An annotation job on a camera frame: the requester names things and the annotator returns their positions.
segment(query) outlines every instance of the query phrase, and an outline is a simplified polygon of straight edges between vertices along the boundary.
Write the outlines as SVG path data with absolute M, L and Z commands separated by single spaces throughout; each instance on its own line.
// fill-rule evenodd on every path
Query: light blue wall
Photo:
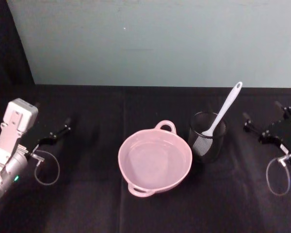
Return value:
M 36 83 L 291 87 L 291 0 L 8 0 Z

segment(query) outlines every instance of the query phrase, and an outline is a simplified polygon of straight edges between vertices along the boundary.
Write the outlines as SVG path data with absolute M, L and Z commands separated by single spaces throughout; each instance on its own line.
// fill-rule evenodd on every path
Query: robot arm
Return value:
M 33 126 L 37 115 L 38 109 L 21 99 L 7 106 L 0 125 L 0 198 L 27 165 L 28 151 L 19 141 Z

